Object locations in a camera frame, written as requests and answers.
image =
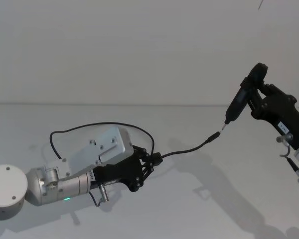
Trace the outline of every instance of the black screwdriver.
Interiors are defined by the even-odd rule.
[[[258,63],[240,84],[240,89],[226,111],[226,120],[222,130],[231,121],[235,121],[250,100],[252,93],[264,83],[268,67]]]

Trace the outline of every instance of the black cable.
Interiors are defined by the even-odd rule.
[[[99,207],[99,205],[95,201],[95,198],[94,198],[93,194],[91,192],[89,192],[89,194],[90,194],[90,196],[91,196],[91,198],[93,200],[93,203],[95,204],[95,207]]]
[[[289,165],[291,166],[291,168],[293,168],[294,172],[299,171],[298,166],[295,164],[295,162],[291,158],[289,158],[289,157],[285,157],[285,158],[286,158],[287,162],[289,163]]]
[[[120,123],[120,122],[99,122],[99,123],[90,123],[90,124],[85,124],[85,125],[81,125],[81,126],[78,126],[78,127],[75,127],[75,128],[71,128],[71,129],[68,129],[68,130],[58,130],[58,131],[54,131],[50,134],[50,144],[51,144],[51,147],[55,153],[55,155],[61,159],[62,157],[60,156],[60,154],[56,151],[55,149],[55,146],[53,144],[53,140],[52,140],[52,137],[54,134],[56,133],[67,133],[67,132],[70,132],[70,131],[73,131],[73,130],[76,130],[76,129],[79,129],[79,128],[83,128],[83,127],[88,127],[88,126],[95,126],[95,125],[105,125],[105,124],[116,124],[116,125],[122,125],[122,126],[127,126],[127,127],[132,127],[132,128],[136,128],[142,132],[144,132],[145,134],[147,134],[150,139],[151,139],[151,142],[152,142],[152,146],[151,146],[151,155],[153,155],[154,153],[154,146],[155,146],[155,142],[154,142],[154,138],[151,136],[150,133],[148,133],[146,130],[138,127],[138,126],[135,126],[135,125],[132,125],[132,124],[128,124],[128,123]]]
[[[161,158],[166,158],[166,157],[169,157],[169,156],[172,156],[172,155],[175,155],[175,154],[183,154],[183,153],[190,153],[190,152],[196,151],[196,150],[200,149],[202,146],[204,146],[204,145],[210,143],[211,141],[217,139],[219,136],[220,136],[220,132],[216,132],[212,136],[210,136],[205,142],[203,142],[202,144],[198,145],[195,148],[188,149],[188,150],[183,150],[183,151],[175,151],[175,152],[167,153],[167,154],[163,155]]]

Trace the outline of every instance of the white label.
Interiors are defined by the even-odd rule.
[[[89,175],[90,175],[90,181],[91,182],[95,181],[95,176],[94,176],[93,170],[89,171]]]
[[[285,133],[289,133],[289,129],[280,121],[278,127]]]

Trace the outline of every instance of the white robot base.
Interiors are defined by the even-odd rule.
[[[21,210],[27,188],[25,173],[12,165],[0,165],[0,220],[12,218]]]

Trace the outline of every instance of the white floor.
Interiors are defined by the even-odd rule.
[[[155,151],[186,149],[220,130],[225,111],[0,105],[0,164],[27,172],[56,159],[51,131],[110,120],[150,131]],[[56,135],[56,147],[67,157],[103,130]],[[150,149],[146,135],[129,132],[133,144]],[[276,136],[272,126],[254,120],[246,109],[200,151],[166,158],[138,192],[109,186],[110,202],[100,208],[88,195],[42,207],[25,203],[16,217],[0,222],[0,239],[299,239],[299,184],[279,158],[285,149]]]

